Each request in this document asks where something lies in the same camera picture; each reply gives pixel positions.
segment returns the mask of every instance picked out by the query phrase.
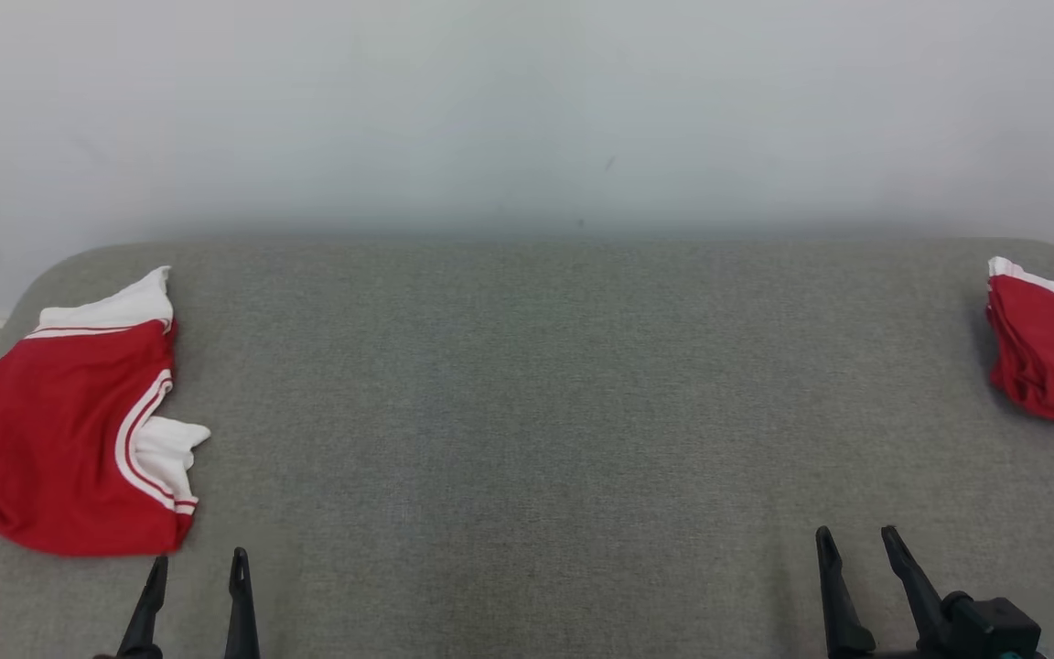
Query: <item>gray tablecloth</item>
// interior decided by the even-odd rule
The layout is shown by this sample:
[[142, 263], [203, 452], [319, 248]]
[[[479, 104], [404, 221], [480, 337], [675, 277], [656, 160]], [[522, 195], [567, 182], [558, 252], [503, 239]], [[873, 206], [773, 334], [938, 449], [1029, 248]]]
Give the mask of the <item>gray tablecloth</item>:
[[[1054, 648], [1054, 425], [988, 384], [996, 254], [1054, 278], [1016, 240], [113, 247], [0, 355], [173, 267], [162, 412], [213, 437], [170, 659], [221, 654], [235, 545], [268, 658], [823, 656], [821, 524], [879, 645], [916, 638], [896, 524]], [[150, 564], [0, 538], [0, 658], [115, 650]]]

